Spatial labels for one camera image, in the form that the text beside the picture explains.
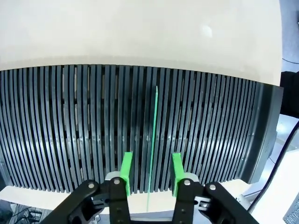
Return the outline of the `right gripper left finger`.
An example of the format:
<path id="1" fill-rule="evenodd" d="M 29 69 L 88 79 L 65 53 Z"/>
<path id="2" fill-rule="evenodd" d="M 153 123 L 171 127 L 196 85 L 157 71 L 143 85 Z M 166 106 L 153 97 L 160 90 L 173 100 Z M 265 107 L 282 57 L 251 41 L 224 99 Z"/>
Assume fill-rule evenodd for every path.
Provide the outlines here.
<path id="1" fill-rule="evenodd" d="M 131 224 L 128 208 L 133 154 L 124 154 L 121 170 L 109 173 L 103 183 L 82 182 L 44 220 L 44 224 L 88 224 L 109 208 L 111 224 Z"/>

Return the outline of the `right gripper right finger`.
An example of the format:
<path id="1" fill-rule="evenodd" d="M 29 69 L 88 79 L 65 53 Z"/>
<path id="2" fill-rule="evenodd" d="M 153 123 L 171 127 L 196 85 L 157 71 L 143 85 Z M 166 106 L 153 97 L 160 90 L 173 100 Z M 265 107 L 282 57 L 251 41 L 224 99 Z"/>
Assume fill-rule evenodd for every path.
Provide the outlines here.
<path id="1" fill-rule="evenodd" d="M 181 154 L 173 153 L 172 194 L 176 203 L 173 224 L 195 224 L 204 217 L 211 224 L 255 224 L 252 215 L 218 182 L 201 185 L 198 177 L 184 171 Z"/>

